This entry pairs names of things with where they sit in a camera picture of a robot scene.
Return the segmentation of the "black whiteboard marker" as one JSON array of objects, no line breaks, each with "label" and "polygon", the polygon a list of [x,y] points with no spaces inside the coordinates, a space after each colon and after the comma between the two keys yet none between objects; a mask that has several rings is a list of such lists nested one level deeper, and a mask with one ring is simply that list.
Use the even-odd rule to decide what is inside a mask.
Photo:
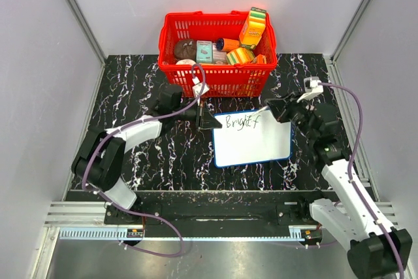
[{"label": "black whiteboard marker", "polygon": [[269,110],[269,107],[268,106],[262,107],[259,110],[253,112],[252,115],[251,115],[251,117],[256,116],[256,115],[258,115],[258,114],[260,114],[260,113],[262,113],[262,112],[264,112],[266,110]]}]

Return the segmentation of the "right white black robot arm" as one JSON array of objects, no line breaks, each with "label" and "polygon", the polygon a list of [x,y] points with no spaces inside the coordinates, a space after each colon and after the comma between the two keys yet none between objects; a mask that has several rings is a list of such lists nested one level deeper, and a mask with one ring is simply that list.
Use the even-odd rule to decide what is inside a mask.
[{"label": "right white black robot arm", "polygon": [[294,93],[267,99],[265,105],[277,122],[290,122],[305,136],[317,170],[344,207],[341,212],[328,198],[305,198],[298,203],[298,219],[317,222],[329,231],[346,251],[357,278],[390,274],[403,278],[412,237],[386,218],[355,174],[337,137],[338,109],[327,103],[311,105]]}]

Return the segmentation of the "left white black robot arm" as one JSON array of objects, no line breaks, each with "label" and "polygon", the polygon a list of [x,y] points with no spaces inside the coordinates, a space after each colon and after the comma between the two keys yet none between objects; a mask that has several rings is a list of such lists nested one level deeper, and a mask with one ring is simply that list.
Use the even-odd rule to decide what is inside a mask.
[{"label": "left white black robot arm", "polygon": [[199,129],[222,128],[199,95],[191,101],[182,97],[182,87],[169,84],[139,119],[111,129],[89,127],[72,161],[71,172],[82,179],[82,187],[110,201],[126,223],[136,223],[142,214],[136,193],[121,178],[127,152],[164,135],[177,121],[193,122]]}]

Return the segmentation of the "blue framed whiteboard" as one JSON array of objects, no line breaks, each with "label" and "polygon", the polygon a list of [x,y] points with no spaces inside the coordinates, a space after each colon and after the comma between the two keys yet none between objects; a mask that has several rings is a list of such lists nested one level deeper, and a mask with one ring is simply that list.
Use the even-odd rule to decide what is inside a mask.
[{"label": "blue framed whiteboard", "polygon": [[221,129],[213,129],[214,163],[218,168],[289,159],[293,128],[278,123],[271,111],[251,117],[256,110],[216,114]]}]

